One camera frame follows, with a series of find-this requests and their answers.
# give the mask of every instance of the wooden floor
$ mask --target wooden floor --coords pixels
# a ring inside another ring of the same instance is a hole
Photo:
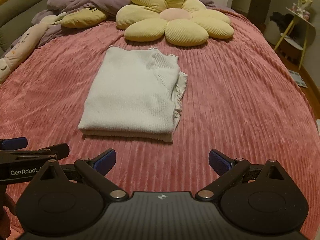
[[[307,71],[302,67],[301,70],[298,70],[298,67],[294,65],[291,61],[287,60],[284,56],[278,53],[279,58],[284,63],[287,69],[298,72],[308,88],[300,87],[302,92],[306,95],[313,112],[316,116],[316,119],[320,119],[320,92],[317,90],[316,85],[312,81],[311,77]]]

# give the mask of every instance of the ribbed pink blanket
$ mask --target ribbed pink blanket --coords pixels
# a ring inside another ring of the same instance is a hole
[[[229,14],[235,34],[203,46],[177,48],[165,39],[126,42],[114,22],[103,22],[36,49],[0,87],[0,138],[26,136],[28,149],[67,142],[70,156],[117,152],[108,179],[133,191],[192,191],[217,178],[210,149],[251,163],[277,159],[309,202],[302,232],[310,239],[320,223],[320,138],[304,94],[256,27]],[[157,47],[180,57],[188,75],[181,121],[173,143],[84,136],[77,129],[91,83],[110,45]],[[17,200],[26,184],[8,187]],[[13,228],[21,231],[17,218]]]

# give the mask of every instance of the white knit sweater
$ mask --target white knit sweater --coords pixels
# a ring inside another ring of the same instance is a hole
[[[84,103],[78,128],[88,135],[172,141],[187,75],[158,49],[110,47]]]

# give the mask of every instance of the yellow side table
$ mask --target yellow side table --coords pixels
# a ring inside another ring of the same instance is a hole
[[[302,62],[303,62],[303,58],[306,52],[306,48],[307,48],[307,42],[308,42],[308,32],[309,32],[309,27],[312,26],[314,27],[310,22],[308,22],[307,20],[305,20],[304,18],[300,17],[298,14],[296,14],[294,11],[290,10],[289,8],[286,8],[287,10],[289,10],[292,14],[294,14],[293,20],[290,22],[289,26],[287,27],[287,29],[285,30],[284,34],[282,35],[282,37],[280,38],[280,40],[278,41],[277,45],[275,46],[275,48],[273,49],[274,51],[276,51],[279,47],[279,45],[281,44],[281,42],[284,40],[286,35],[290,35],[290,33],[292,32],[294,26],[300,21],[303,20],[307,23],[307,28],[306,28],[306,33],[305,33],[305,38],[304,38],[304,44],[303,44],[303,50],[302,50],[302,55],[301,55],[301,60],[300,60],[300,64],[299,64],[299,70],[302,66]]]

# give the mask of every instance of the green sofa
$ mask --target green sofa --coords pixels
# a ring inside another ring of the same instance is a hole
[[[47,9],[47,0],[8,0],[0,5],[0,56],[32,26],[31,20]]]

